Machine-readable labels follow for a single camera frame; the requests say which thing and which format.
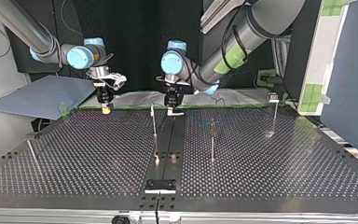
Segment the blue joint cap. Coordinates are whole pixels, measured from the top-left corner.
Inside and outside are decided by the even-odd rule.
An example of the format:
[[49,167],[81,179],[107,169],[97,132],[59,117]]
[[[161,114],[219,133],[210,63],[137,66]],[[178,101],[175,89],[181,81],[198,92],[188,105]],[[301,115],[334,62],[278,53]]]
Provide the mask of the blue joint cap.
[[183,65],[183,58],[178,52],[169,50],[162,55],[161,68],[165,74],[178,75],[182,71]]
[[31,56],[32,58],[35,60],[35,61],[38,61],[38,62],[43,62],[42,60],[40,60],[39,56],[37,56],[36,52],[34,52],[32,49],[30,49],[30,53],[31,53]]
[[215,81],[215,84],[216,85],[213,85],[211,88],[209,88],[204,93],[207,95],[213,95],[217,91],[217,88],[219,88],[220,80]]
[[187,51],[187,43],[180,40],[170,40],[168,41],[167,49],[182,49]]
[[104,47],[103,39],[100,37],[84,39],[84,45],[99,45]]
[[89,68],[94,64],[91,50],[81,46],[70,49],[66,58],[75,69]]

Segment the robotic arm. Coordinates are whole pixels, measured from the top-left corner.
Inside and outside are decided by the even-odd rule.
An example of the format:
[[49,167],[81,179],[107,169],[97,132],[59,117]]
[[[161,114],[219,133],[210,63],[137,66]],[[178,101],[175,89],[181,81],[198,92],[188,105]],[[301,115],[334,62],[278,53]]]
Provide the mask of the robotic arm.
[[245,20],[237,33],[217,49],[203,66],[198,66],[186,57],[186,43],[172,40],[161,59],[165,73],[165,83],[169,87],[165,105],[175,109],[179,102],[178,89],[181,85],[191,85],[195,92],[213,94],[219,87],[220,79],[231,69],[241,67],[246,56],[267,39],[281,34],[296,18],[305,0],[258,0],[248,10]]
[[106,55],[101,38],[85,39],[84,46],[61,45],[57,38],[16,0],[0,0],[0,21],[30,47],[30,53],[35,60],[57,63],[59,67],[67,64],[76,69],[89,68],[87,74],[93,79],[103,113],[110,113],[113,91],[118,91],[127,79],[119,73],[109,72],[107,61],[113,54]]

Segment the black bracket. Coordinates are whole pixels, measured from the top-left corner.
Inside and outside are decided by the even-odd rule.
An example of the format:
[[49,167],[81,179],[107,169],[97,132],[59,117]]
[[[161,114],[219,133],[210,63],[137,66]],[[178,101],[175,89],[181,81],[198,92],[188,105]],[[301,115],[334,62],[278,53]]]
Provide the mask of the black bracket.
[[148,179],[145,187],[146,194],[175,194],[176,180]]

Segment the table surface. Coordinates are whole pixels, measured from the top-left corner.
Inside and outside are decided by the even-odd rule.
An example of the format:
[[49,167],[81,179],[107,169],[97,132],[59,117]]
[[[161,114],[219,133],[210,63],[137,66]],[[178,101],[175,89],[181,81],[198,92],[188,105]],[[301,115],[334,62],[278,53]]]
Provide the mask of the table surface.
[[358,160],[291,108],[165,112],[157,139],[148,110],[51,125],[0,159],[0,208],[154,211],[146,181],[174,179],[160,211],[358,214]]

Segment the metal post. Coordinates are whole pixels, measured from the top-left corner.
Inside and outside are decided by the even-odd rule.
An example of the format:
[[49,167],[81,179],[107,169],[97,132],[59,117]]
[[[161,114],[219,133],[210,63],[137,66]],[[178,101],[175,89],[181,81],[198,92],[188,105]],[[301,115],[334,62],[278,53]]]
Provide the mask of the metal post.
[[34,148],[32,146],[31,140],[27,140],[27,144],[28,144],[28,148],[31,150],[32,153],[32,157],[34,158],[34,160],[37,159],[36,155],[34,154]]
[[16,0],[0,0],[0,22],[36,53],[49,51],[48,31]]

